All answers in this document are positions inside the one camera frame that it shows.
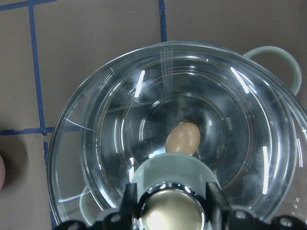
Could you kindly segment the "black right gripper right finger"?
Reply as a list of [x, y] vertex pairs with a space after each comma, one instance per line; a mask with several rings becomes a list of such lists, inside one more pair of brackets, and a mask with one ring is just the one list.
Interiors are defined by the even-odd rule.
[[221, 217], [228, 216], [228, 213], [230, 212], [230, 205], [217, 183], [206, 183], [206, 202], [209, 217], [213, 217], [213, 213], [216, 210], [220, 211]]

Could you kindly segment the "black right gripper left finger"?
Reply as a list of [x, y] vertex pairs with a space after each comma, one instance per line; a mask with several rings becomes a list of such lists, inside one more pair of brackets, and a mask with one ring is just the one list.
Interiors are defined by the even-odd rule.
[[138, 204], [137, 184], [128, 183], [126, 184], [122, 201], [120, 204], [119, 208], [120, 214], [126, 216], [128, 219], [132, 219], [135, 216], [137, 204]]

